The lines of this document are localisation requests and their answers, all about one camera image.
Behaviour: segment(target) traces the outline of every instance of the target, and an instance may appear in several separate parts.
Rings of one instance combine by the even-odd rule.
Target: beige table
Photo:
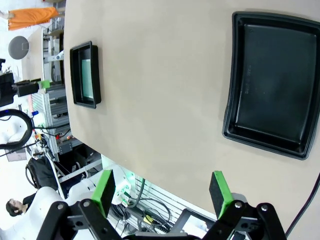
[[[64,67],[70,125],[83,143],[211,212],[211,173],[222,170],[232,192],[253,206],[272,203],[287,229],[320,171],[320,139],[309,158],[299,161],[222,136],[232,13],[244,10],[320,22],[320,1],[314,0],[68,0]],[[99,50],[97,109],[73,103],[69,49],[86,41]],[[319,213],[318,202],[312,207]],[[319,223],[318,215],[300,224],[319,239],[320,230],[310,228],[312,221]]]

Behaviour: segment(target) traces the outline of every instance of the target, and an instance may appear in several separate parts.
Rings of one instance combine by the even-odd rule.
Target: black tray
[[[223,135],[304,160],[320,107],[320,23],[262,12],[235,12]]]
[[[95,109],[101,103],[98,47],[85,42],[70,50],[74,104]]]

